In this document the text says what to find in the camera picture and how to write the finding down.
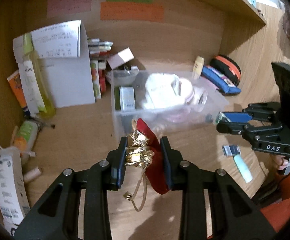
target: transparent plastic container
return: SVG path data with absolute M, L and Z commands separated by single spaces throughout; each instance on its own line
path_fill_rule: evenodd
M 205 105 L 182 105 L 164 109 L 142 109 L 140 102 L 145 98 L 145 83 L 148 76 L 152 73 L 175 74 L 180 78 L 189 79 L 193 86 L 203 88 L 207 92 Z M 219 111 L 223 111 L 228 105 L 228 101 L 220 94 L 211 82 L 203 77 L 194 79 L 192 72 L 153 72 L 147 70 L 137 70 L 127 73 L 126 71 L 114 70 L 109 73 L 111 82 L 112 97 L 112 120 L 114 133 L 117 140 L 126 136 L 132 131 L 132 119 L 142 118 L 149 128 L 158 136 L 179 130 L 190 130 L 202 124 L 215 122 Z M 117 110 L 115 105 L 115 87 L 128 86 L 134 88 L 135 107 L 134 111 Z

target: red pouch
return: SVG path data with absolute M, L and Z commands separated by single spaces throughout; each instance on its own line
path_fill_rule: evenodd
M 169 189 L 166 185 L 164 174 L 164 159 L 158 139 L 141 118 L 137 120 L 137 130 L 149 138 L 148 146 L 150 146 L 151 150 L 154 152 L 153 162 L 147 167 L 145 174 L 153 189 L 157 193 L 163 195 L 167 193 Z

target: yellow bottle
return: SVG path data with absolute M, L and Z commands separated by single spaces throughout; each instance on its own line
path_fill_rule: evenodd
M 48 96 L 48 91 L 44 84 L 38 63 L 37 52 L 32 46 L 32 36 L 30 33 L 24 34 L 24 56 L 23 62 L 28 82 L 33 91 L 33 97 L 37 103 L 39 116 L 50 118 L 55 115 L 54 105 Z

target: hand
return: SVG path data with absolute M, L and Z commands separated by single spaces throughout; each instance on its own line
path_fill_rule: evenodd
M 281 171 L 287 167 L 288 160 L 284 158 L 285 156 L 271 154 L 270 157 L 272 158 L 273 166 L 275 169 Z

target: orange paper note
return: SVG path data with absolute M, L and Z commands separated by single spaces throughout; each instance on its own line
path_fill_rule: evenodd
M 47 0 L 47 17 L 57 15 L 88 12 L 91 0 Z
M 155 3 L 102 2 L 100 4 L 100 19 L 103 21 L 135 20 L 162 23 L 164 8 Z

